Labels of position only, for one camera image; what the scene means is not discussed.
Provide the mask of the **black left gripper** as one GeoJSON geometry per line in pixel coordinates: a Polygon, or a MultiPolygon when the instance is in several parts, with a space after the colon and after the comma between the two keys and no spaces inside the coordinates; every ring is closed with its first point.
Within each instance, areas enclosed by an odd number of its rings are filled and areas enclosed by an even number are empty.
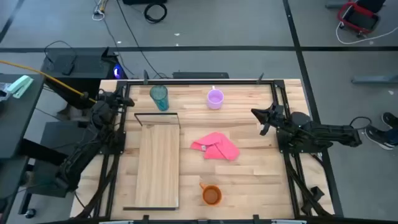
{"type": "Polygon", "coordinates": [[[120,91],[115,92],[107,92],[106,93],[106,104],[110,108],[121,108],[124,105],[126,106],[134,106],[135,103],[130,98],[124,98],[123,94],[120,91]]]}

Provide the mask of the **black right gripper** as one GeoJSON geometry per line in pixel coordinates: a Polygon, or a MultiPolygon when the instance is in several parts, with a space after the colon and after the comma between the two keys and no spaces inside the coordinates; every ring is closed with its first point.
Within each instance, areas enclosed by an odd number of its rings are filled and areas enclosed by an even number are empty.
{"type": "Polygon", "coordinates": [[[282,126],[285,121],[284,107],[282,105],[272,104],[271,107],[266,110],[261,109],[251,109],[251,113],[256,117],[260,123],[265,123],[261,125],[261,136],[265,136],[271,126],[282,126]]]}

